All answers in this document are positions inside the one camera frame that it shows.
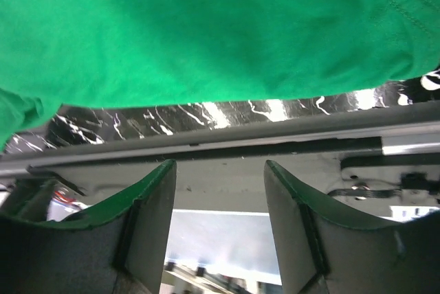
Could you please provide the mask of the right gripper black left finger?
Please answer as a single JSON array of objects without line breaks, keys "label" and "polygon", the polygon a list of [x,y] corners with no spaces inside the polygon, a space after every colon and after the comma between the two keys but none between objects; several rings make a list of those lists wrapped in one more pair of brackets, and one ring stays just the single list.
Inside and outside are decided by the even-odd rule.
[{"label": "right gripper black left finger", "polygon": [[175,200],[168,160],[61,221],[53,179],[19,179],[1,204],[2,293],[158,293]]}]

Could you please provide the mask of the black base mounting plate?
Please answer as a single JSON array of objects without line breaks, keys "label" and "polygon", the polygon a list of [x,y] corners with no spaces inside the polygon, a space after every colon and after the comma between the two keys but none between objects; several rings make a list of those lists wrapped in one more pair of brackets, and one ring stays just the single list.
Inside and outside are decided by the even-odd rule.
[{"label": "black base mounting plate", "polygon": [[342,176],[343,159],[431,151],[438,135],[439,103],[431,101],[6,155],[1,178],[57,175],[92,204],[174,159],[176,208],[265,212],[263,168],[268,160],[327,192],[347,188],[355,179]]}]

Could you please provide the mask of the green t shirt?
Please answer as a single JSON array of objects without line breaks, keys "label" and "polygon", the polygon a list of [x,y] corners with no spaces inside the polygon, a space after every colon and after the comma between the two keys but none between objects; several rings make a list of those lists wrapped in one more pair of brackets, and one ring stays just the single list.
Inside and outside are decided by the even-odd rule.
[{"label": "green t shirt", "polygon": [[439,64],[439,0],[1,0],[1,142],[63,105],[314,98]]}]

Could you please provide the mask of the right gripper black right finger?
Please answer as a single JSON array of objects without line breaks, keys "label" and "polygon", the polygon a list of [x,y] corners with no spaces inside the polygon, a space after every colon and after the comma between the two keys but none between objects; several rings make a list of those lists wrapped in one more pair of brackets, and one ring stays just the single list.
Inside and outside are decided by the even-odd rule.
[{"label": "right gripper black right finger", "polygon": [[267,161],[285,293],[438,293],[439,213],[400,223],[354,209]]}]

